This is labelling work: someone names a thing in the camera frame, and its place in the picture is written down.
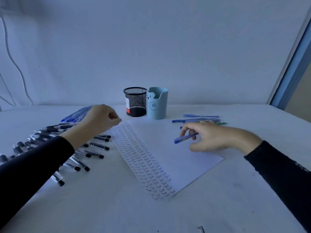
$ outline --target light blue cup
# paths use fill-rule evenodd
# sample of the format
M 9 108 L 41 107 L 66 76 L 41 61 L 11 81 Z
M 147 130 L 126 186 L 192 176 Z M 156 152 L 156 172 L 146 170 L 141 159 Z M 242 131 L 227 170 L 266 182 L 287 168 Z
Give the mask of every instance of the light blue cup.
M 169 90 L 162 87 L 151 87 L 147 91 L 147 116 L 152 119 L 166 117 L 167 96 Z

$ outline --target white table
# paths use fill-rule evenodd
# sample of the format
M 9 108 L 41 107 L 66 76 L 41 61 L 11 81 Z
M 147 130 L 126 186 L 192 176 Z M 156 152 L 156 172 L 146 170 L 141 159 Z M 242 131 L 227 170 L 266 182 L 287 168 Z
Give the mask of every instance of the white table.
M 25 141 L 34 129 L 56 124 L 81 106 L 26 106 L 0 112 L 0 152 Z M 125 120 L 125 106 L 114 106 Z M 183 113 L 220 115 L 248 129 L 311 170 L 311 124 L 269 105 L 170 105 Z M 49 180 L 2 232 L 305 232 L 243 155 L 220 151 L 225 160 L 169 199 L 153 200 L 113 144 L 103 160 L 85 158 L 90 172 L 64 173 L 65 185 Z

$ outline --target pile of pens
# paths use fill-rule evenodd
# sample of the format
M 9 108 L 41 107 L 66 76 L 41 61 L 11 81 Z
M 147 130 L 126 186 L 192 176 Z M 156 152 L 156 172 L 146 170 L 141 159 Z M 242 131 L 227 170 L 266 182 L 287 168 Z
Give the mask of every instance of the pile of pens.
M 19 141 L 17 144 L 13 145 L 13 151 L 14 151 L 13 155 L 6 156 L 3 154 L 0 154 L 0 164 L 6 163 L 10 161 L 11 159 L 14 159 L 16 156 L 22 155 L 24 152 L 43 144 L 48 139 L 51 139 L 53 137 L 60 135 L 67 129 L 73 127 L 74 125 L 76 125 L 76 123 L 74 124 L 60 123 L 57 125 L 47 126 L 40 130 L 36 130 L 35 134 L 30 135 L 30 138 L 28 138 L 28 141 L 26 142 Z M 94 137 L 95 140 L 101 140 L 104 142 L 108 142 L 110 138 L 111 138 L 110 135 L 98 135 Z M 103 150 L 109 150 L 109 147 L 105 145 L 101 145 L 93 141 L 88 141 L 87 143 L 82 145 L 80 148 L 78 148 L 75 151 L 75 153 L 62 166 L 59 167 L 59 169 L 67 167 L 67 168 L 73 169 L 74 171 L 80 171 L 81 168 L 83 168 L 87 172 L 90 171 L 90 168 L 80 159 L 80 157 L 85 156 L 87 158 L 90 158 L 93 156 L 93 157 L 98 157 L 100 159 L 103 159 L 104 155 L 88 150 L 89 146 L 96 146 Z M 63 186 L 65 182 L 62 180 L 63 177 L 60 174 L 59 169 L 51 176 L 51 179 L 57 182 L 59 186 Z
M 220 121 L 220 116 L 208 116 L 208 115 L 195 115 L 195 114 L 183 114 L 182 119 L 175 119 L 172 120 L 172 123 L 188 123 L 188 122 L 194 122 L 199 123 L 200 121 L 212 121 L 213 123 L 217 125 L 226 125 L 227 123 Z M 185 141 L 189 138 L 192 138 L 194 136 L 197 136 L 199 133 L 189 134 L 185 136 L 178 137 L 174 140 L 175 144 L 178 144 L 179 142 Z
M 80 122 L 82 119 L 84 119 L 85 115 L 88 113 L 88 111 L 91 109 L 91 106 L 87 106 L 87 107 L 83 107 L 81 109 L 79 109 L 78 111 L 72 113 L 71 115 L 68 115 L 67 117 L 63 118 L 61 120 L 61 122 L 65 122 L 65 123 L 78 123 Z

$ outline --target sleeve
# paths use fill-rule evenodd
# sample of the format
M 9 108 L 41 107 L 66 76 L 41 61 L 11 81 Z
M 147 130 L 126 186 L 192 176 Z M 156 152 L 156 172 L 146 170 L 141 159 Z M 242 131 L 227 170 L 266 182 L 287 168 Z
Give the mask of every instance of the sleeve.
M 63 137 L 54 137 L 0 166 L 0 229 L 30 200 L 74 148 Z
M 263 141 L 245 156 L 286 207 L 311 232 L 311 173 Z

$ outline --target green pen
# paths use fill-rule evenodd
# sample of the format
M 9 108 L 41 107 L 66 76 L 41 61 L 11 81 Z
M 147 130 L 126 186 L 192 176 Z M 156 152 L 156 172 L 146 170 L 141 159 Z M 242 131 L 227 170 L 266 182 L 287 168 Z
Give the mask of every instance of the green pen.
M 225 123 L 225 122 L 219 122 L 219 123 L 215 123 L 215 124 L 217 124 L 217 125 L 226 125 L 227 123 Z

